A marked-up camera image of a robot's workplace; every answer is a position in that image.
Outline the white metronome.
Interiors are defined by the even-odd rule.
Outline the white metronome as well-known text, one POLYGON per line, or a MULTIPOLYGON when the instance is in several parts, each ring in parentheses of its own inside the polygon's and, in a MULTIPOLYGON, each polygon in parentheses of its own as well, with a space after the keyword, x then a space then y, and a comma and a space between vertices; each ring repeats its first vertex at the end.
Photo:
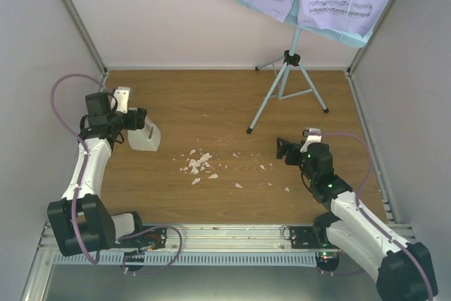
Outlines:
POLYGON ((128 130, 128 143, 130 147, 138 151, 156 152, 161 142, 161 131, 151 118, 147 116, 147 110, 141 108, 129 108, 131 130, 128 130))

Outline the light blue music stand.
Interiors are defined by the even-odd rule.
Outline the light blue music stand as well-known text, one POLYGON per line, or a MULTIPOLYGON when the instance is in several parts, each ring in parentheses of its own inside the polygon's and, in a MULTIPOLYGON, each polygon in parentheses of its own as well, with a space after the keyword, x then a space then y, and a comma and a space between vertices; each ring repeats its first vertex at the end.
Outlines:
POLYGON ((376 24, 370 29, 370 31, 364 36, 360 37, 356 34, 344 34, 341 35, 339 32, 334 30, 319 30, 313 27, 305 27, 298 24, 297 21, 297 15, 299 13, 299 0, 294 0, 294 3, 292 5, 292 8, 282 23, 289 23, 291 25, 295 26, 295 33, 292 37, 292 43, 290 45, 290 48, 285 50, 284 54, 279 57, 279 61, 282 61, 282 67, 281 69, 276 73, 276 79, 273 81, 273 84, 270 87, 270 90, 268 91, 267 95, 265 96, 266 99, 270 99, 272 97, 275 97, 277 99, 285 99, 287 96, 284 93, 286 82, 288 80, 288 76, 290 74, 290 71, 294 68, 299 69, 302 74, 304 75, 304 79, 307 81, 309 87, 305 91, 306 93, 314 93, 317 100, 319 101, 319 104, 321 105, 321 108, 324 112, 328 111, 328 107, 324 103, 324 101, 321 98, 321 95, 319 94, 318 90, 316 89, 315 85, 311 81, 311 78, 309 77, 309 74, 307 73, 305 67, 301 63, 300 55, 297 54, 296 48, 297 43, 299 41, 299 36, 301 31, 306 30, 313 33, 316 33, 318 35, 321 35, 323 37, 327 37, 333 41, 336 41, 340 44, 344 44, 345 46, 352 47, 355 49, 361 49, 362 47, 365 47, 366 44, 369 42, 373 30, 376 26, 376 24))

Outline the clear metronome cover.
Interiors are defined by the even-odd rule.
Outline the clear metronome cover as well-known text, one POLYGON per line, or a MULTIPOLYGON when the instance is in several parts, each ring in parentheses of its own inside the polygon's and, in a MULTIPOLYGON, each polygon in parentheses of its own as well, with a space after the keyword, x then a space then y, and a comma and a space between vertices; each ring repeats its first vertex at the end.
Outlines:
POLYGON ((142 133, 144 135, 144 148, 155 152, 161 143, 161 131, 158 126, 150 118, 146 117, 142 133))

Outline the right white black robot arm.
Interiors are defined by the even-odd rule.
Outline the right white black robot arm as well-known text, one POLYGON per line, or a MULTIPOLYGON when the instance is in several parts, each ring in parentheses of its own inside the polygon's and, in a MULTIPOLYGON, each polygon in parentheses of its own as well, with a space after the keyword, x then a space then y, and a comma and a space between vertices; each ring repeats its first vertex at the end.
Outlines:
POLYGON ((343 250, 374 281, 382 300, 432 300, 438 294, 431 253, 385 225, 333 168, 333 155, 321 136, 305 132, 300 143, 276 140, 276 157, 296 166, 303 185, 326 208, 314 219, 318 247, 343 250))

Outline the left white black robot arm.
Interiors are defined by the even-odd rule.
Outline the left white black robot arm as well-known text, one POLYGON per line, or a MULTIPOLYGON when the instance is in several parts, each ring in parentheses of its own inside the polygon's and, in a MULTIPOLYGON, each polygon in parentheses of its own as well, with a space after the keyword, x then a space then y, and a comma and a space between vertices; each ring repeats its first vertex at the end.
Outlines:
POLYGON ((136 211, 111 215, 101 201, 104 171, 123 131, 141 132, 146 109, 130 108, 131 89, 98 92, 85 97, 87 114, 80 119, 78 160, 73 177, 58 201, 49 203, 47 216, 61 254, 65 257, 109 250, 122 240, 129 247, 145 239, 136 211))

